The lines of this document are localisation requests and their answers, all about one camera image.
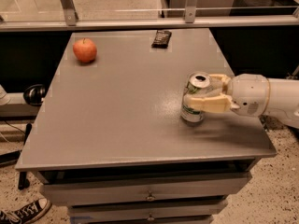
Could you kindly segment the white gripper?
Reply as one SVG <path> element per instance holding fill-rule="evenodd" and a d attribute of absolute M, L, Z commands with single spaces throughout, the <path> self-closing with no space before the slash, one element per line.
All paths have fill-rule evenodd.
<path fill-rule="evenodd" d="M 208 113 L 224 113 L 232 110 L 237 115 L 258 117 L 265 111 L 269 100 L 270 84 L 262 75 L 242 74 L 230 78 L 225 74 L 210 74 L 214 90 L 222 93 L 214 97 L 185 95 L 186 106 Z"/>

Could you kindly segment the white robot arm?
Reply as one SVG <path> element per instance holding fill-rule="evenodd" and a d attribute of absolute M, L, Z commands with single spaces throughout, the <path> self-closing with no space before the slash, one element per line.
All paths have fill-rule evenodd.
<path fill-rule="evenodd" d="M 202 114 L 233 111 L 239 116 L 266 115 L 299 128 L 299 81 L 267 78 L 262 75 L 193 73 L 182 98 L 181 116 L 190 122 Z"/>

